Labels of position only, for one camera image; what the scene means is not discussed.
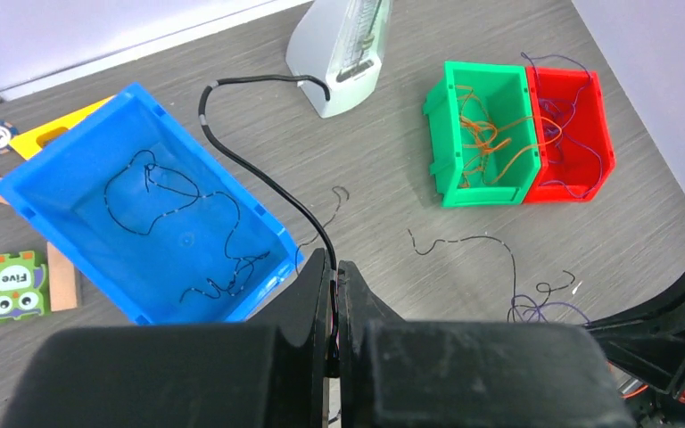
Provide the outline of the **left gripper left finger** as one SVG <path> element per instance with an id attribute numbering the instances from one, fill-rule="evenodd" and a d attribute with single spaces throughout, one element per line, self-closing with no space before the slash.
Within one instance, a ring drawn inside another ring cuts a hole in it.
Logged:
<path id="1" fill-rule="evenodd" d="M 325 427 L 330 276 L 317 249 L 243 322 L 55 333 L 31 359 L 1 424 Z"/>

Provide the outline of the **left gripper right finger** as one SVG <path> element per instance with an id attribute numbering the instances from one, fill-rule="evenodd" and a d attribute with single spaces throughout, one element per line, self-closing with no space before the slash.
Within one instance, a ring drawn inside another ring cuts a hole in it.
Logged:
<path id="1" fill-rule="evenodd" d="M 338 267 L 345 427 L 632 427 L 579 326 L 400 317 Z"/>

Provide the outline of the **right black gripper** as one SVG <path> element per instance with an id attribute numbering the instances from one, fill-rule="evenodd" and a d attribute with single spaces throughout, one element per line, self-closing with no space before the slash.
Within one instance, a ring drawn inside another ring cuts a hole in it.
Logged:
<path id="1" fill-rule="evenodd" d="M 625 395 L 639 427 L 685 427 L 685 272 L 631 309 L 584 326 L 608 362 L 646 389 Z"/>

